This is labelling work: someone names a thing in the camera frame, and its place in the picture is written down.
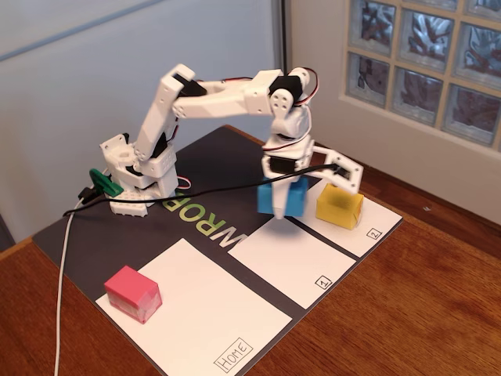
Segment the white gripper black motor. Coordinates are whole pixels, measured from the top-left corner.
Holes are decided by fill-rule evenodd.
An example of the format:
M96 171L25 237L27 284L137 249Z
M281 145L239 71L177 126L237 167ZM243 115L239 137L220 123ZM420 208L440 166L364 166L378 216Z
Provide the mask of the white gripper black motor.
M262 147L263 180L267 181L307 168L312 159L313 146L314 140L311 136L306 136L302 140L288 140L279 135L271 135ZM291 180L272 183L272 209L277 219L283 219L285 216L291 183Z

